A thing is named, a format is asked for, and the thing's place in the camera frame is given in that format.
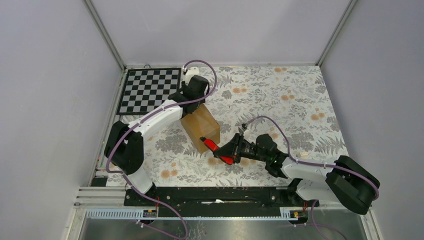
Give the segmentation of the red black utility knife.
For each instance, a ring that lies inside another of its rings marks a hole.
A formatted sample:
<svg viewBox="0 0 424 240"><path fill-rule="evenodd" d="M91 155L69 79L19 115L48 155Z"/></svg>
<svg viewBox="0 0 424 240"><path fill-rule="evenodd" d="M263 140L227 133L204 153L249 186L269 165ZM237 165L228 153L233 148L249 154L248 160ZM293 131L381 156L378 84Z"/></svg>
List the red black utility knife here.
<svg viewBox="0 0 424 240"><path fill-rule="evenodd" d="M216 155L216 151L218 151L220 147L213 140L206 137L200 137L200 140L213 153L214 158L221 160L227 165L232 165L235 162L232 157Z"/></svg>

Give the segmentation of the brown cardboard express box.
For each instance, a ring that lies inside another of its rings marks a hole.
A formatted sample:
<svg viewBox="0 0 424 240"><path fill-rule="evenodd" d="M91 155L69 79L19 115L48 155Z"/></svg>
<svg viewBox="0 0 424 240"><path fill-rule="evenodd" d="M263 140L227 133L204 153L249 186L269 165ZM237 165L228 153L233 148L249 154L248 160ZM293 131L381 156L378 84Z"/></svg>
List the brown cardboard express box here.
<svg viewBox="0 0 424 240"><path fill-rule="evenodd" d="M221 141L221 127L205 104L201 104L193 113L187 114L180 123L189 136L194 148L203 154L209 150L201 141L201 137L211 139L219 144Z"/></svg>

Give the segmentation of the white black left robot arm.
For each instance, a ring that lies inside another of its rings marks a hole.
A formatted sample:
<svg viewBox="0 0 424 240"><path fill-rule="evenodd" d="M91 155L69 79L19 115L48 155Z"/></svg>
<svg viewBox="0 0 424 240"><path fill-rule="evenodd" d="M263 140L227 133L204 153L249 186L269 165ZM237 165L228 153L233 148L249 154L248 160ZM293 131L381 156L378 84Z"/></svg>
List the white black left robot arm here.
<svg viewBox="0 0 424 240"><path fill-rule="evenodd" d="M155 200L154 186L144 170L145 141L172 123L192 114L205 102L210 92L209 81L199 75L190 76L175 93L153 111L130 123L115 122L105 145L105 169L121 174L137 189L136 199L144 206Z"/></svg>

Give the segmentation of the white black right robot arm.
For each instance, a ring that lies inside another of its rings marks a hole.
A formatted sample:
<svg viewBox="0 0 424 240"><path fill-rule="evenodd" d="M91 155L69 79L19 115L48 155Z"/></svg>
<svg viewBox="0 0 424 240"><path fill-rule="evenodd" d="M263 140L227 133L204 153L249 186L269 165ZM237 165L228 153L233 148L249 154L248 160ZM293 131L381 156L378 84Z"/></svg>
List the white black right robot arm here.
<svg viewBox="0 0 424 240"><path fill-rule="evenodd" d="M238 164L243 158L255 160L263 162L271 176L290 180L286 198L293 206L322 200L340 203L364 215L379 196L380 182L346 155L329 164L315 159L294 160L279 150L269 134L261 134L255 142L249 142L236 133L223 146L210 139L203 139L203 144L227 165Z"/></svg>

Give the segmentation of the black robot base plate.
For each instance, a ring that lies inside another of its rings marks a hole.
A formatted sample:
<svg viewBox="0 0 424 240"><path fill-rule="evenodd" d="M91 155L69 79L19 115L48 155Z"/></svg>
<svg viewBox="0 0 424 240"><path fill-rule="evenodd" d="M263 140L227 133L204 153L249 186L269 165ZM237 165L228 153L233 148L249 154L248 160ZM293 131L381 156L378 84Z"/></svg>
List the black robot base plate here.
<svg viewBox="0 0 424 240"><path fill-rule="evenodd" d="M150 189L145 197L127 189L126 207L152 207L159 217L289 218L313 200L303 200L287 187L165 187Z"/></svg>

